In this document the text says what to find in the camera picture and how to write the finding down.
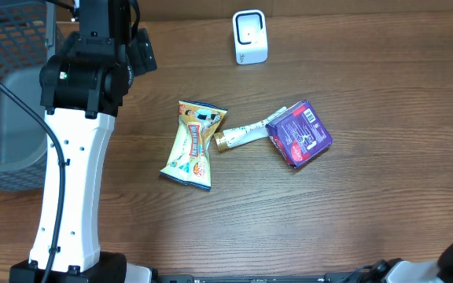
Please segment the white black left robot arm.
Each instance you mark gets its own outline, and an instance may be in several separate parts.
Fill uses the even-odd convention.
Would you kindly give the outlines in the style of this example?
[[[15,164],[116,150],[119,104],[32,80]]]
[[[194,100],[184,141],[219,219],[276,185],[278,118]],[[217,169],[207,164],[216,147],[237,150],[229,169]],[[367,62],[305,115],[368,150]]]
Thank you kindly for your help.
[[[159,277],[101,250],[101,176],[136,76],[157,64],[135,1],[76,1],[63,37],[56,1],[0,1],[0,189],[43,187],[38,230],[11,282],[140,282]]]

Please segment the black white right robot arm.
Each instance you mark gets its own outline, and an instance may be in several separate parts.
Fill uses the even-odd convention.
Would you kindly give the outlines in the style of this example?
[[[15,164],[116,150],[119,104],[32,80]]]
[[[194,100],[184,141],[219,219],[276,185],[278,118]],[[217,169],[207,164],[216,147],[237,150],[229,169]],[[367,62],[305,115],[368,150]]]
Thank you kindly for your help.
[[[453,283],[453,243],[436,261],[412,263],[400,258],[381,260],[373,266],[353,271],[339,282]]]

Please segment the white tube gold cap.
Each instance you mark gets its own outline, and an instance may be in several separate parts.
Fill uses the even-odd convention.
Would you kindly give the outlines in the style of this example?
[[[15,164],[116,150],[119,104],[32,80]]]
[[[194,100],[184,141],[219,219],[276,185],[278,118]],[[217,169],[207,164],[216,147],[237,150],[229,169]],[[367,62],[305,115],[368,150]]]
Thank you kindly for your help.
[[[259,122],[215,133],[213,137],[217,144],[218,150],[223,152],[228,149],[238,147],[239,145],[244,145],[261,138],[266,138],[268,136],[266,125],[286,110],[287,108],[284,106],[268,116],[266,119]]]

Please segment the yellow snack bag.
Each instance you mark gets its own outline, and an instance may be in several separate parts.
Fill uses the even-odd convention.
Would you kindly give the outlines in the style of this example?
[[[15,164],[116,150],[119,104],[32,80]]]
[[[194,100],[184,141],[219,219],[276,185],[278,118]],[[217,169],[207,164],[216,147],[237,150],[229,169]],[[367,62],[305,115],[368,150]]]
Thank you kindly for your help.
[[[226,108],[200,101],[180,101],[178,130],[160,174],[184,185],[210,190],[208,147],[227,112]]]

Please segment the purple red snack pack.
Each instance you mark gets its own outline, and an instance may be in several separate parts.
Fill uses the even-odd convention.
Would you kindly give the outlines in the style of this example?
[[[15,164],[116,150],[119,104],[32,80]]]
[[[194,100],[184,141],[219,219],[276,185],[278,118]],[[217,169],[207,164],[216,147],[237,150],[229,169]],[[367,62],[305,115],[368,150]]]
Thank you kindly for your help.
[[[333,144],[310,101],[299,101],[266,125],[267,133],[286,163],[304,166]]]

